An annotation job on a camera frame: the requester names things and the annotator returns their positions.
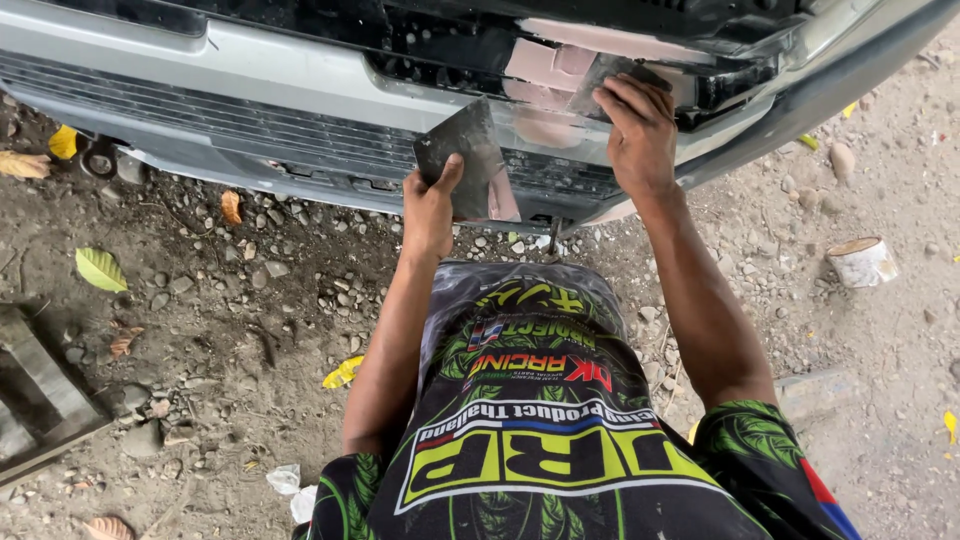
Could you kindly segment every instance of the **sandy ground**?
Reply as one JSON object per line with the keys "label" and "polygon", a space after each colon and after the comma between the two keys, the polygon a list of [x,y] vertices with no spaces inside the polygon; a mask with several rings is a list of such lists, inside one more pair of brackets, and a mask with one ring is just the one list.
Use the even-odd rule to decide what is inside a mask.
{"label": "sandy ground", "polygon": [[[850,119],[821,126],[819,151],[791,144],[690,193],[700,231],[756,322],[774,372],[847,368],[863,384],[856,400],[796,427],[865,538],[958,535],[960,447],[948,445],[943,421],[948,409],[960,414],[956,36],[954,21],[927,47],[940,70],[912,61]],[[57,126],[25,106],[0,106],[0,135],[12,119],[16,134],[0,139],[0,149],[44,152]],[[833,142],[855,155],[847,183],[830,168]],[[338,455],[348,390],[325,390],[321,381],[353,346],[364,350],[402,223],[241,192],[244,223],[228,230],[218,211],[222,186],[152,171],[145,184],[117,179],[105,192],[73,163],[60,167],[45,180],[0,178],[0,300],[28,306],[51,335],[81,330],[62,345],[64,360],[117,421],[0,503],[0,538],[77,537],[78,523],[99,515],[154,538],[287,538],[289,500],[264,475],[299,463],[305,485]],[[791,188],[804,192],[808,208],[791,200]],[[282,223],[258,218],[268,209]],[[864,235],[886,239],[900,276],[848,290],[823,254]],[[481,236],[486,245],[478,248]],[[244,259],[245,242],[256,245],[253,259]],[[85,246],[117,257],[130,292],[107,293],[79,277],[74,249]],[[662,302],[640,222],[579,231],[566,247],[565,260],[610,277],[645,369],[672,376],[656,392],[660,414],[689,430],[703,409],[682,372],[672,384],[680,364],[670,340],[661,348],[666,323],[639,314]],[[462,228],[454,257],[480,256],[519,257],[504,235]],[[533,246],[523,256],[547,259]],[[264,284],[267,262],[289,273]],[[338,295],[347,295],[345,307]],[[132,354],[115,361],[112,320],[146,329]],[[124,404],[128,384],[153,394],[128,399],[134,413]],[[193,432],[156,454],[127,456],[125,433],[164,399],[162,432]],[[91,487],[72,485],[84,480]]]}

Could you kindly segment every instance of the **man's right hand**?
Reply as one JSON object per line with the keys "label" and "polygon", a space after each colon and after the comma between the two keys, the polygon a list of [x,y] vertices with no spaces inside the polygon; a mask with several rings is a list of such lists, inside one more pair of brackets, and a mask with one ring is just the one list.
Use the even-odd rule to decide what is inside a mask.
{"label": "man's right hand", "polygon": [[621,73],[595,89],[593,99],[613,121],[607,156],[617,182],[641,215],[650,205],[682,201],[683,190],[673,178],[677,148],[673,98]]}

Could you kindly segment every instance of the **hand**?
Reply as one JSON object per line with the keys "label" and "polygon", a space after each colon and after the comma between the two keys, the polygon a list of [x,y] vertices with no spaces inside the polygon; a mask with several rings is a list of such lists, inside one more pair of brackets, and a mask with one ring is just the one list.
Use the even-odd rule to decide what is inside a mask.
{"label": "hand", "polygon": [[677,124],[670,94],[621,73],[595,89],[593,99],[613,121],[607,156],[637,209],[683,199],[673,178]]}
{"label": "hand", "polygon": [[403,252],[440,262],[453,249],[453,206],[450,192],[464,176],[464,159],[453,154],[444,173],[428,187],[415,170],[403,181]]}

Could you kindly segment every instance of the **brown leaf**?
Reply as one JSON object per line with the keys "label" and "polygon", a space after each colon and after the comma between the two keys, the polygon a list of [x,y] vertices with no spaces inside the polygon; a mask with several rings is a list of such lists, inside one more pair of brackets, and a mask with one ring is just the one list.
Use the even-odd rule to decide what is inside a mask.
{"label": "brown leaf", "polygon": [[154,418],[164,418],[170,414],[170,400],[162,399],[156,402],[150,410],[153,412]]}
{"label": "brown leaf", "polygon": [[84,527],[95,540],[133,540],[133,531],[120,518],[93,518]]}
{"label": "brown leaf", "polygon": [[236,191],[232,189],[224,191],[223,197],[220,198],[220,212],[224,215],[227,225],[231,227],[236,227],[243,222],[240,217],[240,195],[237,195]]}
{"label": "brown leaf", "polygon": [[113,343],[110,343],[110,356],[112,356],[115,360],[120,356],[129,355],[130,344],[133,343],[133,339],[142,331],[143,329],[140,327],[124,329],[121,331],[115,338],[113,338]]}
{"label": "brown leaf", "polygon": [[23,178],[47,178],[50,176],[50,158],[28,156],[13,150],[0,152],[0,174]]}

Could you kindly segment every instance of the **forearm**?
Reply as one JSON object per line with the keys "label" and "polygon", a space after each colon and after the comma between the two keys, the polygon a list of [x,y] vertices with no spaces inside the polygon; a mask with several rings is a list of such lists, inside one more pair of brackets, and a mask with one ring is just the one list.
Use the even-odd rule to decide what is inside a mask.
{"label": "forearm", "polygon": [[402,252],[344,417],[344,454],[387,454],[406,429],[417,394],[420,341],[436,258]]}
{"label": "forearm", "polygon": [[705,407],[736,399],[775,404],[756,331],[697,233],[685,196],[635,204],[650,235],[684,368]]}

